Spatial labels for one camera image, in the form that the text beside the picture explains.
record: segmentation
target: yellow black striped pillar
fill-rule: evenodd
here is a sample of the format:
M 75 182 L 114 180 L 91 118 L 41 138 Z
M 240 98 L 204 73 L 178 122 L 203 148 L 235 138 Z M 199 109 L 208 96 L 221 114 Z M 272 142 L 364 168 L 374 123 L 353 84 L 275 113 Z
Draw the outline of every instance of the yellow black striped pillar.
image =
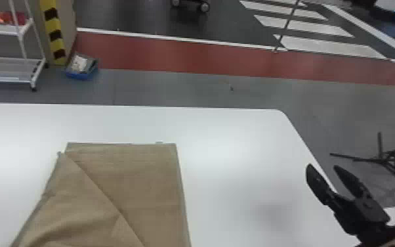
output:
M 58 17 L 56 0 L 40 0 L 40 7 L 45 19 L 45 29 L 49 37 L 49 46 L 54 57 L 54 64 L 65 65 L 67 54 L 64 48 L 61 21 Z

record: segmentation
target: folded fabric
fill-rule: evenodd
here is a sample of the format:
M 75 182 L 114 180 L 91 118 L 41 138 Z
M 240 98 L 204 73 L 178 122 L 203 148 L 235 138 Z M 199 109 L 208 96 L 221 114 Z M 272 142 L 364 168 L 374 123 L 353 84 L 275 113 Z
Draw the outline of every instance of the folded fabric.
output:
M 12 246 L 189 247 L 176 146 L 70 143 Z

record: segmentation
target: gray floor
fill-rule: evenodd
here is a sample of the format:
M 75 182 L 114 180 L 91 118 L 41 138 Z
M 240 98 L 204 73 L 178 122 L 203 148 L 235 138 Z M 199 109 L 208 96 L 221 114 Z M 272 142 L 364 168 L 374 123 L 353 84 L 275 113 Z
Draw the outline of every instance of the gray floor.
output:
M 126 70 L 101 70 L 91 81 L 74 81 L 53 67 L 43 72 L 36 93 L 27 85 L 0 85 L 0 102 L 278 109 L 339 191 L 348 194 L 333 165 L 360 176 L 384 206 L 395 206 L 395 179 L 384 169 L 329 156 L 374 155 L 378 131 L 385 148 L 395 146 L 393 86 Z

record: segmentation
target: white table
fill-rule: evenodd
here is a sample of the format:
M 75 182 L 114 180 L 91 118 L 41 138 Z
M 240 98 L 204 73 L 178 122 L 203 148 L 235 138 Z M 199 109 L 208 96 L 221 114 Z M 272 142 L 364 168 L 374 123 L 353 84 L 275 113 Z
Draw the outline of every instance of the white table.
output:
M 321 168 L 280 111 L 0 104 L 0 247 L 68 141 L 176 143 L 193 247 L 358 243 L 308 188 L 306 165 Z

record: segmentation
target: metal shelf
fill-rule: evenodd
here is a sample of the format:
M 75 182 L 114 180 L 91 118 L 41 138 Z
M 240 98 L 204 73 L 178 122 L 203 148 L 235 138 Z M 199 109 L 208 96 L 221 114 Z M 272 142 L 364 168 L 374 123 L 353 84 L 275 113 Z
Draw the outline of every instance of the metal shelf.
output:
M 22 58 L 0 57 L 0 82 L 28 83 L 30 84 L 32 91 L 36 91 L 37 78 L 46 64 L 45 53 L 40 42 L 37 26 L 35 25 L 32 17 L 28 19 L 25 25 L 19 26 L 14 1 L 7 1 L 9 3 L 10 12 L 15 25 L 0 25 L 0 35 L 13 35 L 18 38 L 18 42 L 22 50 Z M 28 15 L 32 16 L 28 0 L 24 0 L 24 4 Z M 37 39 L 42 59 L 28 58 L 23 36 L 30 28 L 33 28 L 35 32 L 35 38 Z
M 18 27 L 19 33 L 17 33 L 17 27 L 15 25 L 0 24 L 0 35 L 23 36 L 32 25 L 33 19 L 29 18 L 25 25 Z
M 31 83 L 41 73 L 46 60 L 0 57 L 0 81 Z

